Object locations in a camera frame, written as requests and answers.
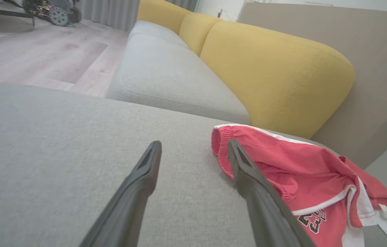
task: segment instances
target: gray curtain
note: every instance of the gray curtain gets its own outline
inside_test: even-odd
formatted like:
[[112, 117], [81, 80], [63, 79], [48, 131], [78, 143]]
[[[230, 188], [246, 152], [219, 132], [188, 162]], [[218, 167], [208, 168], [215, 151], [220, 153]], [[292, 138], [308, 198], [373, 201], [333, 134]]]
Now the gray curtain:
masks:
[[196, 2], [198, 0], [167, 0], [170, 3], [176, 4], [182, 8], [185, 8], [190, 11], [194, 11], [196, 7]]
[[[168, 2], [193, 11], [197, 0]], [[139, 3], [139, 0], [82, 0], [80, 4], [84, 19], [130, 31], [137, 19]]]

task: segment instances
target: toy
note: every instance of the toy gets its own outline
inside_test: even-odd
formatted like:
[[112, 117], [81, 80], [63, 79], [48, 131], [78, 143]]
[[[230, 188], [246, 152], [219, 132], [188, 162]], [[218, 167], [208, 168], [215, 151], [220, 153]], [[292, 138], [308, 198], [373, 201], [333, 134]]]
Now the toy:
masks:
[[82, 12], [76, 8], [76, 2], [80, 0], [72, 1], [73, 7], [69, 0], [23, 0], [22, 8], [27, 14], [48, 19], [58, 26], [67, 26], [82, 20]]

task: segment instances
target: wooden floor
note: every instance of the wooden floor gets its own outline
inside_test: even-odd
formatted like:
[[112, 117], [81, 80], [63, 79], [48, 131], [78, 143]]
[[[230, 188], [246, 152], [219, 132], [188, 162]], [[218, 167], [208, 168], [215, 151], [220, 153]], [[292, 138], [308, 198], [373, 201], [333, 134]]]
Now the wooden floor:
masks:
[[0, 15], [0, 83], [104, 97], [127, 35], [90, 20], [76, 28]]

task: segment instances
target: sofa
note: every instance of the sofa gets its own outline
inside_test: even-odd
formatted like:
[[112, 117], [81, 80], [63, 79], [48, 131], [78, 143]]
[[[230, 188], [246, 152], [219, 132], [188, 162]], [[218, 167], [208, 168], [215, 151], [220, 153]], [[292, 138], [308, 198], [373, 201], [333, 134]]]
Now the sofa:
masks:
[[[213, 127], [271, 126], [323, 146], [305, 137], [350, 88], [353, 69], [340, 54], [158, 0], [142, 0], [138, 20], [107, 99], [0, 84], [0, 246], [78, 246], [154, 140], [162, 158], [138, 246], [255, 246], [245, 200], [211, 152]], [[189, 25], [210, 30], [185, 33]], [[254, 35], [246, 42], [259, 37], [259, 56], [257, 41], [236, 31]], [[197, 36], [203, 45], [182, 39]], [[307, 50], [294, 56], [299, 49]]]
[[354, 76], [324, 44], [142, 0], [106, 97], [310, 139]]

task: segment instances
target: yellow backrest cushion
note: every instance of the yellow backrest cushion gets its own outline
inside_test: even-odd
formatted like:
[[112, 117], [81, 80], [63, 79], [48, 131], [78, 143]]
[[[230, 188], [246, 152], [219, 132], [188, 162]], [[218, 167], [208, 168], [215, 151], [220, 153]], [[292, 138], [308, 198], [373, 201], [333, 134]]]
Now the yellow backrest cushion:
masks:
[[220, 21], [222, 19], [211, 15], [190, 13], [184, 17], [179, 36], [186, 42], [190, 50], [193, 50], [199, 56], [207, 34]]
[[311, 138], [352, 87], [352, 64], [324, 44], [236, 22], [216, 23], [200, 58], [253, 126]]
[[148, 21], [180, 32], [184, 17], [191, 12], [164, 0], [140, 0], [137, 21]]

